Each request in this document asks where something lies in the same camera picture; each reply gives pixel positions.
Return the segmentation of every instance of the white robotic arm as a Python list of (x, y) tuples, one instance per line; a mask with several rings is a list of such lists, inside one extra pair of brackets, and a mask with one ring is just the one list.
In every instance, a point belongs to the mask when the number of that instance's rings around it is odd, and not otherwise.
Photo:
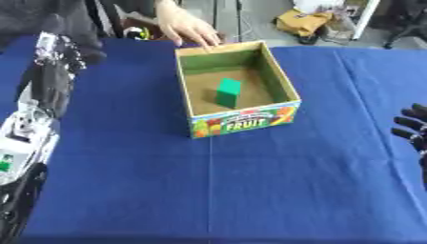
[(27, 223), (59, 140), (73, 80), (85, 68), (70, 38), (40, 34), (18, 87), (18, 110), (0, 128), (0, 244), (11, 243)]

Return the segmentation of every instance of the cardboard box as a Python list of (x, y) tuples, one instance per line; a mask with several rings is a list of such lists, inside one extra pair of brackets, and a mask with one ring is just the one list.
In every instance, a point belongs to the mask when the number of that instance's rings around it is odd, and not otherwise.
[[(180, 49), (176, 60), (193, 138), (294, 121), (301, 100), (264, 42)], [(241, 82), (235, 109), (215, 102), (223, 78)]]

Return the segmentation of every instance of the brown box bottom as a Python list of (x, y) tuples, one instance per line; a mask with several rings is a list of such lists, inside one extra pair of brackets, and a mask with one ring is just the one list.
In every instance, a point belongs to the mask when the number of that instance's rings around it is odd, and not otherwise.
[(274, 103), (259, 72), (255, 69), (242, 67), (231, 71), (204, 72), (184, 76), (194, 115), (233, 111), (215, 103), (216, 89), (223, 78), (241, 82), (241, 94), (237, 98), (236, 110)]

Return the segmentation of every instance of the yellow bag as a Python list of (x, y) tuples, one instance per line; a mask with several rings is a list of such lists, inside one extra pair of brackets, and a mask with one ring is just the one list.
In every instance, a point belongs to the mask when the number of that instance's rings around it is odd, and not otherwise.
[(289, 10), (277, 17), (276, 26), (281, 31), (288, 31), (299, 36), (310, 36), (332, 17), (331, 12), (307, 15), (298, 10)]

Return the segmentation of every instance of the chair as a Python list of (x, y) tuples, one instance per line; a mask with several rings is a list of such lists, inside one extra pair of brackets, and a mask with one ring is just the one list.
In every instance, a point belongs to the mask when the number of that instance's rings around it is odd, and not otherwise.
[(396, 29), (385, 43), (385, 49), (392, 49), (393, 44), (405, 36), (418, 36), (427, 41), (424, 32), (427, 32), (427, 0), (396, 0), (389, 15), (396, 19)]

